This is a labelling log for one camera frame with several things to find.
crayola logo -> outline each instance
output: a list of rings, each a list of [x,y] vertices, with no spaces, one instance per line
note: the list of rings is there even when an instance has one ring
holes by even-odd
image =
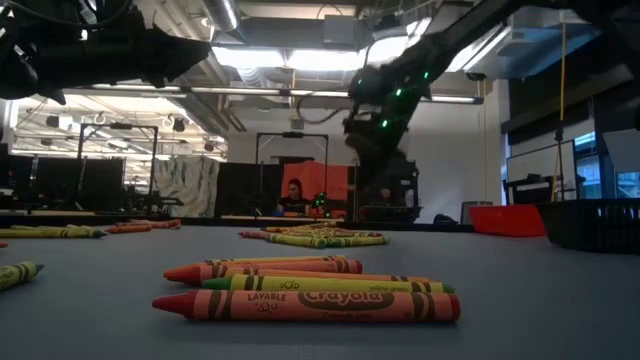
[[[321,310],[365,311],[384,309],[393,304],[392,293],[343,293],[307,292],[298,293],[298,300],[306,307]]]

dark hair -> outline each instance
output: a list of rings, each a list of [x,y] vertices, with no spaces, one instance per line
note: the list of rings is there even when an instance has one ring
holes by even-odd
[[[289,185],[291,184],[294,184],[295,186],[298,187],[298,190],[300,190],[300,197],[302,197],[302,182],[300,182],[300,179],[289,180]]]

metal frame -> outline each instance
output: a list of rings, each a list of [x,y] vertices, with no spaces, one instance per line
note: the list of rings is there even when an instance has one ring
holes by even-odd
[[[153,151],[151,152],[151,174],[149,177],[149,193],[151,196],[153,193],[153,181],[155,178],[155,166],[156,166],[156,149],[158,145],[158,127],[147,125],[131,125],[131,124],[80,124],[80,136],[78,137],[78,160],[82,159],[82,147],[85,141],[89,140],[89,137],[85,139],[84,129],[88,127],[95,128],[110,128],[113,130],[133,130],[133,129],[151,129],[153,130]]]
[[[259,132],[256,134],[256,158],[255,164],[258,165],[258,159],[260,155],[260,138],[263,136],[281,136],[285,139],[303,139],[305,137],[319,137],[323,138],[325,141],[324,147],[324,193],[327,194],[327,188],[329,185],[329,135],[322,134],[304,134],[304,133],[262,133]],[[259,195],[262,195],[262,172],[260,173],[260,189],[258,192]]]

black machine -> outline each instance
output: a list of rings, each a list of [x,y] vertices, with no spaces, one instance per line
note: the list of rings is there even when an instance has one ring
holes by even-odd
[[[0,28],[6,30],[0,38],[0,97],[38,93],[64,103],[62,88],[137,78],[162,87],[165,77],[175,78],[207,57],[206,42],[145,29],[142,14],[131,2],[97,0],[97,23],[86,24],[79,15],[79,0],[5,0],[0,16]],[[628,31],[638,0],[480,1],[447,29],[422,36],[397,59],[357,72],[349,89],[354,105],[344,128],[347,144],[360,157],[360,185],[366,186],[391,159],[404,156],[398,144],[418,102],[430,96],[429,86],[454,56],[522,6],[574,10],[615,43],[640,79],[636,36]],[[8,17],[9,10],[15,18]],[[80,41],[82,29],[88,30],[86,41]],[[24,53],[19,55],[14,47]],[[364,104],[380,107],[367,121],[358,120]]]

ceiling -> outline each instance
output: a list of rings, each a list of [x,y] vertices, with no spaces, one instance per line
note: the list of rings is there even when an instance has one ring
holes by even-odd
[[[241,13],[240,26],[226,34],[211,30],[202,0],[136,0],[135,4],[143,12],[147,27],[158,26],[174,36],[211,40],[214,47],[273,50],[287,61],[291,61],[294,52],[300,49],[329,49],[355,54],[355,51],[374,42],[371,28],[384,15],[394,12],[402,14],[399,16],[401,23],[394,29],[404,29],[407,24],[417,24],[417,21],[419,23],[428,19],[424,23],[428,25],[425,32],[428,34],[446,28],[476,3],[448,0],[335,0],[331,2],[332,5],[326,5],[320,0],[236,1]],[[355,35],[352,38],[347,37],[352,41],[347,41],[346,45],[338,43],[342,34],[339,31],[337,34],[331,33],[331,26],[327,26],[343,26],[343,23],[328,22],[344,20],[331,17],[340,13],[358,19],[354,25]],[[535,74],[560,56],[558,46],[561,31],[558,19],[557,12],[521,10],[511,18],[508,27],[496,28],[495,33],[488,33],[472,44],[495,43],[490,51],[486,51],[484,57],[464,71],[485,72],[492,78],[526,77]],[[596,35],[590,26],[579,19],[571,20],[568,27],[569,50],[577,48]],[[347,21],[347,28],[350,26],[349,23],[354,23],[353,19]],[[338,39],[337,42],[327,43],[327,34],[331,35],[331,39]],[[470,45],[465,50],[473,50],[472,47]],[[347,70],[257,67],[252,73],[256,78],[249,79],[246,71],[241,74],[233,66],[233,62],[221,65],[222,60],[212,52],[206,61],[191,68],[173,85],[247,87],[257,84],[269,88],[345,90],[355,73],[354,69],[360,66],[356,63],[354,68]],[[242,59],[249,60],[254,59],[246,56]],[[464,65],[469,60],[469,53],[463,51],[454,63]],[[480,96],[477,83],[467,79],[462,65],[456,67],[452,64],[449,69],[451,71],[444,73],[433,83],[432,92],[440,95]],[[79,124],[104,121],[106,124],[157,126],[160,140],[158,154],[161,158],[172,154],[196,154],[224,161],[227,151],[224,138],[228,134],[290,130],[290,118],[294,116],[291,104],[295,100],[288,97],[226,97],[215,94],[162,97],[161,94],[148,92],[140,92],[136,96],[131,96],[130,93],[106,96],[98,91],[89,95],[73,90],[67,91],[67,98],[68,104],[64,107],[39,97],[19,101],[14,119],[18,124],[14,149],[38,151],[42,156],[74,156],[77,151]],[[317,101],[307,102],[305,106],[308,108],[303,109],[305,117],[309,119],[319,119],[333,109],[349,106],[345,99],[314,100]],[[46,120],[50,116],[71,119],[75,125],[66,128],[47,126]],[[340,134],[342,117],[343,115],[339,114],[335,119],[320,126],[306,126],[304,131]],[[173,131],[172,124],[176,119],[185,119],[183,132]],[[94,140],[90,140],[84,147],[85,152],[91,156],[126,156],[130,160],[128,164],[131,169],[127,172],[128,179],[133,179],[133,176],[146,176],[144,173],[148,175],[148,161],[145,159],[152,150],[151,142],[147,140],[150,134],[139,130],[126,133],[112,129],[100,131],[103,135],[94,133]],[[107,144],[109,139],[112,142],[118,139],[126,140],[130,146],[126,150],[114,150]],[[213,144],[213,151],[205,150],[205,144]]]

